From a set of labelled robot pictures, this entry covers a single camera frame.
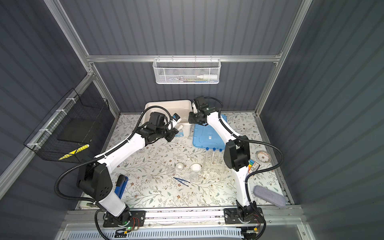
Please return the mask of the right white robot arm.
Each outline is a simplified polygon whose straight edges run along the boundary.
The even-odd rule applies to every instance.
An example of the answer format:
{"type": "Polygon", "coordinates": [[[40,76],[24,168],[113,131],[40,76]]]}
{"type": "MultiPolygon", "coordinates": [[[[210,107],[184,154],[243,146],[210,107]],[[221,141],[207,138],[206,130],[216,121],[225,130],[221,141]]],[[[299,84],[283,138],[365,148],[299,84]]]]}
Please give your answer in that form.
{"type": "Polygon", "coordinates": [[[255,211],[246,183],[251,158],[248,137],[236,133],[222,118],[221,109],[209,106],[207,100],[217,101],[216,98],[204,96],[194,99],[193,111],[189,113],[189,122],[212,127],[225,143],[224,163],[234,176],[237,189],[237,212],[239,218],[245,222],[255,211]]]}

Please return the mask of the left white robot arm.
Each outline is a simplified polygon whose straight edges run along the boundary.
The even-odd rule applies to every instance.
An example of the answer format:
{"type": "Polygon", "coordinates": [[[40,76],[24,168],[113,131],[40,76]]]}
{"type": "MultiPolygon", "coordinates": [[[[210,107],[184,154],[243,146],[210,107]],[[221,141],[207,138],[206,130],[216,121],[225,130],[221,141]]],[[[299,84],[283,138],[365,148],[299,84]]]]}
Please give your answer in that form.
{"type": "Polygon", "coordinates": [[[96,162],[81,167],[78,188],[90,196],[99,208],[114,217],[125,214],[128,207],[113,191],[111,173],[128,157],[157,140],[164,138],[171,142],[178,133],[176,125],[180,120],[181,117],[176,113],[169,120],[165,114],[150,113],[149,121],[141,126],[137,124],[128,138],[96,156],[96,162]]]}

